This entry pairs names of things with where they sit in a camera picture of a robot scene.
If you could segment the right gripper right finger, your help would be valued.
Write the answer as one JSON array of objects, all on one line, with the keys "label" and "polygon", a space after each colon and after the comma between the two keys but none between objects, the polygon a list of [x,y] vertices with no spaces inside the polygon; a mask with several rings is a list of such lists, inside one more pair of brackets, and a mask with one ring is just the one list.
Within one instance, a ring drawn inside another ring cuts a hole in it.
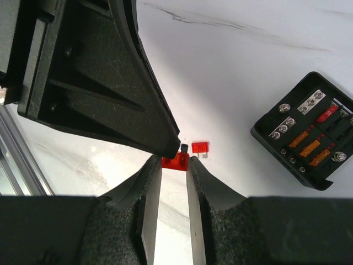
[{"label": "right gripper right finger", "polygon": [[186,173],[194,264],[351,264],[352,200],[244,197],[197,157]]}]

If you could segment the black fuse box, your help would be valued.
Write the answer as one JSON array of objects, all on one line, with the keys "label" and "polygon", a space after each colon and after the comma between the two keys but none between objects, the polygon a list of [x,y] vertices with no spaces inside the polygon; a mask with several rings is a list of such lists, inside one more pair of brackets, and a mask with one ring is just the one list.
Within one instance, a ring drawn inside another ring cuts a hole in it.
[{"label": "black fuse box", "polygon": [[352,98],[310,72],[250,133],[304,186],[327,190],[352,157]]}]

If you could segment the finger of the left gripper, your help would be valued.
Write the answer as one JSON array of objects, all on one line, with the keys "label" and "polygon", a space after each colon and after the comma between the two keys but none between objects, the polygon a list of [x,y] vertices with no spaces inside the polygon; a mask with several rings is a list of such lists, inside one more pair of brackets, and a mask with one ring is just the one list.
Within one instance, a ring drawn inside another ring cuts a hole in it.
[{"label": "finger of the left gripper", "polygon": [[179,129],[135,1],[2,1],[1,104],[69,134],[173,158]]}]

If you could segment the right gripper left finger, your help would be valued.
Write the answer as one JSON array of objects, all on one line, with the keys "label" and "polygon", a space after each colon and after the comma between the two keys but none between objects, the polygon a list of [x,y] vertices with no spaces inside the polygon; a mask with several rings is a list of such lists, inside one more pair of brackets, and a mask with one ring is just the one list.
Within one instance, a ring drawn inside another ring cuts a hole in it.
[{"label": "right gripper left finger", "polygon": [[99,197],[2,196],[2,264],[153,264],[162,159]]}]

